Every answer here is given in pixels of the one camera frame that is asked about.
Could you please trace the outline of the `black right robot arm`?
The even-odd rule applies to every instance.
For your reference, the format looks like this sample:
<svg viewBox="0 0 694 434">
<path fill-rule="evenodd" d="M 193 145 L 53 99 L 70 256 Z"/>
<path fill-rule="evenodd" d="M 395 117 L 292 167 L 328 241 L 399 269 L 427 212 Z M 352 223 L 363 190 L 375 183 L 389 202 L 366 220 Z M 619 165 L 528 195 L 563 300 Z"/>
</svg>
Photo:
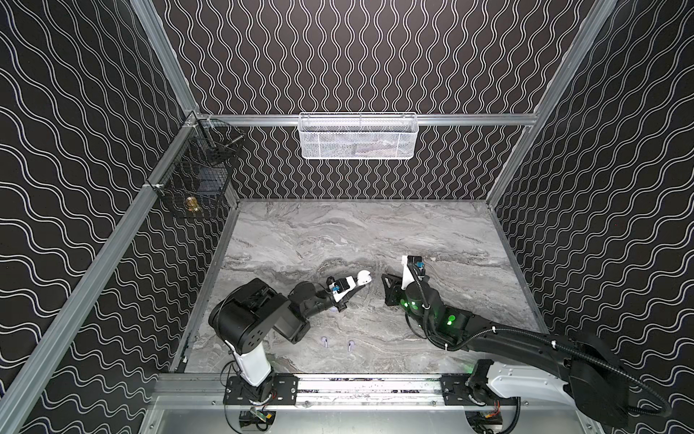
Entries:
<svg viewBox="0 0 694 434">
<path fill-rule="evenodd" d="M 446 352 L 477 352 L 466 383 L 446 397 L 479 406 L 521 404 L 523 399 L 569 405 L 607 427 L 626 429 L 634 417 L 667 418 L 672 405 L 629 374 L 597 336 L 535 333 L 501 325 L 444 304 L 421 270 L 407 265 L 402 276 L 384 274 L 385 302 L 401 307 L 412 329 Z"/>
</svg>

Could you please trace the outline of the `white earbud charging case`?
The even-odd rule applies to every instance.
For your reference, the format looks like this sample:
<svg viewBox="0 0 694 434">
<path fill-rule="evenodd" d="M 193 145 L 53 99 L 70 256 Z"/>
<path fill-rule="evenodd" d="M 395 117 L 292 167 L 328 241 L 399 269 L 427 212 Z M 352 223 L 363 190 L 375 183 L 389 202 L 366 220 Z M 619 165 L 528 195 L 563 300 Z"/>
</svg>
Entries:
<svg viewBox="0 0 694 434">
<path fill-rule="evenodd" d="M 356 282 L 360 287 L 370 284 L 372 282 L 372 275 L 370 274 L 370 271 L 359 271 Z"/>
</svg>

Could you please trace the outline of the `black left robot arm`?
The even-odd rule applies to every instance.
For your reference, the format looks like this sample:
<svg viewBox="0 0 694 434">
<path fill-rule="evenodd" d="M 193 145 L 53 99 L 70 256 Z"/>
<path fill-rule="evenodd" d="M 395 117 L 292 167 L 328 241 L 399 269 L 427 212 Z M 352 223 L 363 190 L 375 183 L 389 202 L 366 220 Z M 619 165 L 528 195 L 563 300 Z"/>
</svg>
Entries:
<svg viewBox="0 0 694 434">
<path fill-rule="evenodd" d="M 330 309 L 345 310 L 347 302 L 371 282 L 370 271 L 359 271 L 346 278 L 329 277 L 324 284 L 301 281 L 283 295 L 255 278 L 219 302 L 208 324 L 231 350 L 239 376 L 257 387 L 273 372 L 263 346 L 270 331 L 296 344 L 310 329 L 310 318 Z"/>
</svg>

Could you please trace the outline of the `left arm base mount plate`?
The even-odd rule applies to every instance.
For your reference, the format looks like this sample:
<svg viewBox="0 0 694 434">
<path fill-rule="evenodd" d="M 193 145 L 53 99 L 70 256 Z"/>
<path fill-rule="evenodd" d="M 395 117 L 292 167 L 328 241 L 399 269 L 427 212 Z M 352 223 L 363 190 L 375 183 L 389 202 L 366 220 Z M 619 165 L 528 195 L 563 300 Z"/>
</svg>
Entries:
<svg viewBox="0 0 694 434">
<path fill-rule="evenodd" d="M 293 374 L 271 374 L 263 383 L 253 386 L 242 377 L 228 379 L 223 403 L 225 405 L 295 405 L 299 378 Z"/>
</svg>

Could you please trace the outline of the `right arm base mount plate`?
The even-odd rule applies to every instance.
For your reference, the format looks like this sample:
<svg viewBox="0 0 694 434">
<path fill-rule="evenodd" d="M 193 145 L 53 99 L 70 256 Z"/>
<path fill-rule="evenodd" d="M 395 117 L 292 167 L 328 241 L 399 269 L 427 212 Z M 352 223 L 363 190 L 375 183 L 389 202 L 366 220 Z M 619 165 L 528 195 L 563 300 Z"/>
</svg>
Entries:
<svg viewBox="0 0 694 434">
<path fill-rule="evenodd" d="M 482 380 L 470 380 L 469 374 L 444 374 L 440 377 L 442 396 L 446 406 L 514 406 L 513 398 L 502 398 Z"/>
</svg>

